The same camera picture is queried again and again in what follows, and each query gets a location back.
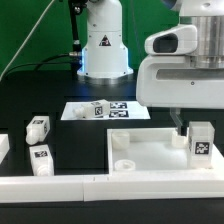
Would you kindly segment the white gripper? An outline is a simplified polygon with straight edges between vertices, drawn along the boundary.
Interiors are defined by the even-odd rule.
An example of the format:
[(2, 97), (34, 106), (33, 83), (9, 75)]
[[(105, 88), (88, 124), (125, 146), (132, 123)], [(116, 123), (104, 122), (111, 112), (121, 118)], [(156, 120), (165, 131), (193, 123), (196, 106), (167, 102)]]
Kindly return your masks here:
[(137, 101), (147, 107), (168, 107), (182, 134), (179, 108), (224, 109), (224, 69), (194, 69), (186, 56), (147, 56), (140, 64)]

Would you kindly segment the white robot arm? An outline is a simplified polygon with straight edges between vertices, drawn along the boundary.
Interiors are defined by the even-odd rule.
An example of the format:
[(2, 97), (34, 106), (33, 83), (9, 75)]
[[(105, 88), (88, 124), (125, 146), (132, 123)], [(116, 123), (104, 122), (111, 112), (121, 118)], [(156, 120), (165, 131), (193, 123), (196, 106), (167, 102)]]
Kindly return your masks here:
[[(224, 109), (224, 0), (162, 0), (177, 26), (149, 36), (136, 99), (147, 107)], [(119, 0), (87, 0), (87, 44), (78, 78), (115, 84), (133, 73), (122, 42)]]

